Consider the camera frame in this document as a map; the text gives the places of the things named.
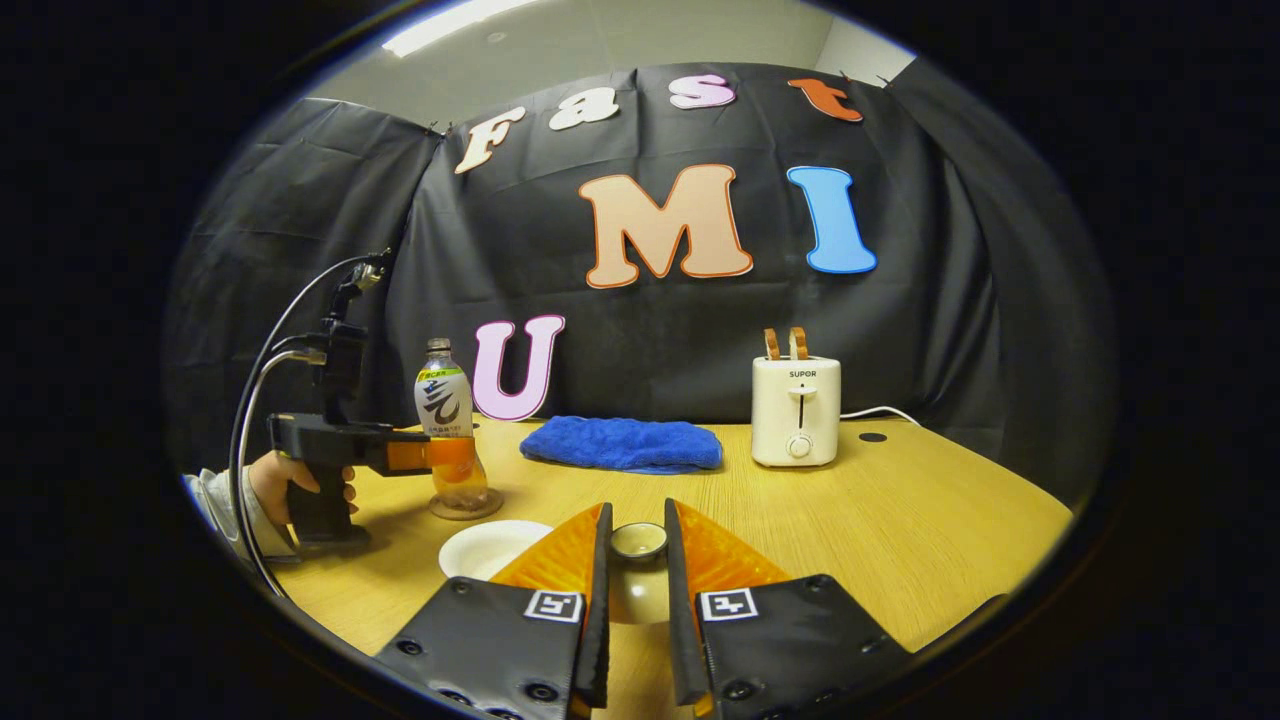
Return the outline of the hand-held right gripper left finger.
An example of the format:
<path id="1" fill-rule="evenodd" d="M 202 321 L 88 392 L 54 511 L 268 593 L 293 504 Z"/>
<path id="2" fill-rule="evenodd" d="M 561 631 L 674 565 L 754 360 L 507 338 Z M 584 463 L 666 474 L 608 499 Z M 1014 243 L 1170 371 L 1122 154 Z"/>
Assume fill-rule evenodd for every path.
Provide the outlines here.
<path id="1" fill-rule="evenodd" d="M 608 702 L 611 503 L 490 579 L 457 577 L 378 652 L 416 691 L 500 719 L 586 719 Z"/>

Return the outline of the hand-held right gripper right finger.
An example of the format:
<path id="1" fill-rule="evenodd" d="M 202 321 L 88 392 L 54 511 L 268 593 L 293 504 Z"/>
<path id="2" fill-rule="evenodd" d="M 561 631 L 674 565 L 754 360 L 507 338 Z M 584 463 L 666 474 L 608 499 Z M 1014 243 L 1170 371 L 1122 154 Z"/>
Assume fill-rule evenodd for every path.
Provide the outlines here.
<path id="1" fill-rule="evenodd" d="M 668 498 L 675 700 L 698 719 L 841 714 L 911 657 L 833 577 L 795 577 Z"/>

